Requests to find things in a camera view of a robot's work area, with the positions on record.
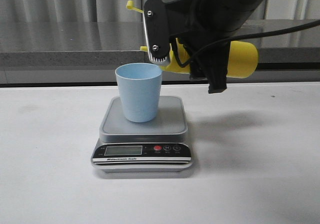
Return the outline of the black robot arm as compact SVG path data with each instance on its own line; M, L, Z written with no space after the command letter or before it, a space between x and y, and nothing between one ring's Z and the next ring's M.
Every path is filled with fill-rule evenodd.
M170 50L181 43L193 79L206 78L209 93L226 89L229 37L233 36L263 0L147 0L143 24L151 63L166 65Z

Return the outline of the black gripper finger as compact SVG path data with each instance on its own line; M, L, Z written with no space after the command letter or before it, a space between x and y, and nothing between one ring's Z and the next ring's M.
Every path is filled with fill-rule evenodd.
M143 9L148 58L153 64L169 64L169 26L165 3L162 0L147 0Z

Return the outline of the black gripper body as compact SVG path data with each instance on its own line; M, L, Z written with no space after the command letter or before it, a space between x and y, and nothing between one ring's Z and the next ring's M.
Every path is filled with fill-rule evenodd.
M178 67L189 66L191 79L206 78L209 93L225 91L228 38L250 16L250 0L176 0L164 6Z

